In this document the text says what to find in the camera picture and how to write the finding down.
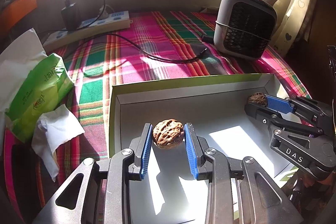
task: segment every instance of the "walnut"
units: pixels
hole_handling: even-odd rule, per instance
[[[180,144],[183,138],[183,125],[174,119],[159,122],[153,130],[153,141],[159,148],[173,148]]]
[[[247,98],[248,102],[255,103],[262,106],[267,106],[267,98],[262,92],[256,92]]]

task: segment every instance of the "space heater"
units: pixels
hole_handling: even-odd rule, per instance
[[[220,52],[256,60],[263,55],[276,21],[275,10],[263,0],[222,0],[214,45]]]

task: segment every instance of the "blue textured pad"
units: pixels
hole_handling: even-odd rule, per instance
[[[188,156],[188,161],[189,161],[190,172],[194,176],[194,179],[197,179],[198,177],[197,157],[196,157],[193,142],[191,140],[190,132],[186,124],[184,125],[184,140],[185,140],[185,148],[187,151],[187,156]]]
[[[289,104],[288,101],[266,95],[267,98],[267,107],[273,110],[276,110],[281,113],[292,113],[293,112],[293,107]]]
[[[145,178],[145,175],[147,174],[147,171],[148,171],[149,155],[151,153],[151,148],[152,148],[152,128],[153,128],[153,126],[151,125],[149,127],[146,142],[145,142],[145,146],[144,146],[143,151],[142,151],[141,170],[140,170],[141,179]]]

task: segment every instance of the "tissue package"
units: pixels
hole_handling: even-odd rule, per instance
[[[53,111],[73,85],[60,56],[51,54],[41,60],[6,110],[6,126],[20,141],[31,139],[40,115]]]

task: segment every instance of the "power strip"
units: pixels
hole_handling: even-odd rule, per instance
[[[79,26],[85,26],[95,20],[94,18],[83,21]],[[92,37],[94,35],[116,31],[121,29],[127,29],[130,27],[130,19],[128,11],[110,14],[108,18],[97,20],[95,23],[87,28],[68,32],[68,31],[58,31],[52,33],[46,41],[43,43],[43,48],[46,52],[50,52],[54,49],[62,47],[64,45],[70,44],[72,42],[85,39],[87,37]]]

